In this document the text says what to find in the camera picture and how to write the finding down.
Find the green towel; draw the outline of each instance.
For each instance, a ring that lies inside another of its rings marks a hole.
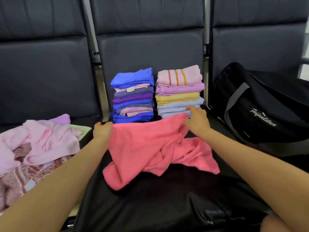
[[[82,131],[83,133],[77,137],[77,139],[80,141],[83,139],[83,137],[92,129],[90,127],[87,126],[81,126],[81,125],[70,125],[71,128],[75,129],[75,130],[79,130]]]

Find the pink towel with orange stripes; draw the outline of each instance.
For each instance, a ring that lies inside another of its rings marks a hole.
[[[157,82],[162,86],[191,86],[198,85],[203,79],[198,65],[177,70],[158,72]]]

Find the forearm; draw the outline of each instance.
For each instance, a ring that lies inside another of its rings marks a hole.
[[[0,231],[60,231],[107,149],[107,140],[91,140],[8,208]]]
[[[200,135],[294,231],[309,231],[309,174],[210,129]]]

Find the yellow towel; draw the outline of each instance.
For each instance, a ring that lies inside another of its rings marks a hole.
[[[155,98],[157,99],[157,104],[159,106],[173,102],[197,100],[199,97],[200,97],[199,92],[175,94],[170,96],[159,96],[159,95],[155,96]]]

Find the hand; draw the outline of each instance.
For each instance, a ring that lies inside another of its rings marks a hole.
[[[206,111],[195,106],[186,107],[187,111],[191,111],[191,118],[184,120],[186,127],[196,136],[200,136],[203,132],[211,129]]]
[[[113,128],[112,122],[107,122],[104,125],[102,125],[101,122],[98,122],[95,124],[95,128],[93,130],[93,137],[108,140],[112,134],[112,128]]]

